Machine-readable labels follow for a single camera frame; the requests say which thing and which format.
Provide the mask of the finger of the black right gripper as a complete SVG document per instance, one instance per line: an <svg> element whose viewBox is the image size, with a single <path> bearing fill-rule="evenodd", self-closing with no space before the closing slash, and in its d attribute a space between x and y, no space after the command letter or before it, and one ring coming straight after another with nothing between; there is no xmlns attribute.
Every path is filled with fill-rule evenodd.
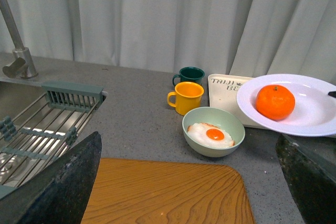
<svg viewBox="0 0 336 224"><path fill-rule="evenodd" d="M330 91L328 93L329 96L336 98L336 91Z"/></svg>

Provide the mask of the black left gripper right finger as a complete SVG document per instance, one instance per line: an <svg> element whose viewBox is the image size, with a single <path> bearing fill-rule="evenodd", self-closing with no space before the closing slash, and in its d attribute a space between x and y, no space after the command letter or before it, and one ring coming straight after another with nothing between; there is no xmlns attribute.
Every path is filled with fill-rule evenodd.
<svg viewBox="0 0 336 224"><path fill-rule="evenodd" d="M279 163L305 223L335 223L335 164L281 134Z"/></svg>

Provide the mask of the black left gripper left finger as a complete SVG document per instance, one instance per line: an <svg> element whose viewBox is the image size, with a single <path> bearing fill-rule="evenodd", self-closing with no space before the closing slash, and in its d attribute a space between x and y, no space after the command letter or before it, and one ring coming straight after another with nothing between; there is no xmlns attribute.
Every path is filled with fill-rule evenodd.
<svg viewBox="0 0 336 224"><path fill-rule="evenodd" d="M100 163L93 132L1 199L1 223L81 223Z"/></svg>

